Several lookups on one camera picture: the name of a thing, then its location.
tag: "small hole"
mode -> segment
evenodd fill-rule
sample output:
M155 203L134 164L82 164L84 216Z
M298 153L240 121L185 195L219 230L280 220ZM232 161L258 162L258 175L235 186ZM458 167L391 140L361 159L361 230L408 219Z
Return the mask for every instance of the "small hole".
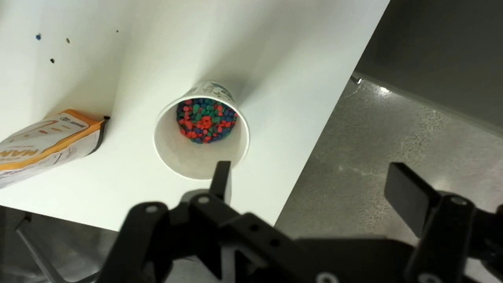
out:
M258 224L251 225L251 230L258 231L260 230Z
M279 239L273 239L269 244L271 244L271 247L280 247L280 241Z
M34 216L32 216L32 214L27 214L27 216L26 216L26 220L27 220L27 222L32 222L32 220L34 220Z

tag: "candy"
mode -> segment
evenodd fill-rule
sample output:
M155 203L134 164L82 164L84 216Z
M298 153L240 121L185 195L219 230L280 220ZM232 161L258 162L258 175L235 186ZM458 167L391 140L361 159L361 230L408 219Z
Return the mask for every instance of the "candy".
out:
M238 114L213 99L191 99L178 106L177 121L181 134L194 143L213 143L232 134Z

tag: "white surface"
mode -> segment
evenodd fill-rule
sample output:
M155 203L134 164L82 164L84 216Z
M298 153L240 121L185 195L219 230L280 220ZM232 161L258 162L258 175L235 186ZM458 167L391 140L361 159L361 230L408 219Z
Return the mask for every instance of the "white surface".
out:
M211 145L199 145L186 139L180 132L180 125L175 117L178 106L189 99L214 99L232 107L235 114L238 114L238 123L232 134L219 143ZM191 90L186 96L170 103L156 125L155 143L159 158L174 172L188 178L211 180L219 161L230 161L233 167L240 165L249 151L251 131L247 120L240 112L232 95L221 85L205 82Z
M232 205L274 224L387 0L131 4L0 0L0 57L18 66L0 71L0 103L16 103L0 112L2 121L13 121L0 136L57 107L109 114L114 106L97 154L0 191L0 205L111 230L141 202L174 208L208 181L180 178L164 165L155 150L156 120L197 82L214 81L240 96L252 136L233 172ZM81 40L73 40L75 49L67 33Z

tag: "gray floor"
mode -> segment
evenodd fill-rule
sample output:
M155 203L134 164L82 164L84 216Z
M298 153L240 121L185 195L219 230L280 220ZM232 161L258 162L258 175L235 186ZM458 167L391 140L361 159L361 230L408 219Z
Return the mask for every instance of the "gray floor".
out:
M502 137L370 81L350 82L277 227L293 238L416 236L384 200L391 162L479 208L503 203ZM469 274L496 282L479 264Z

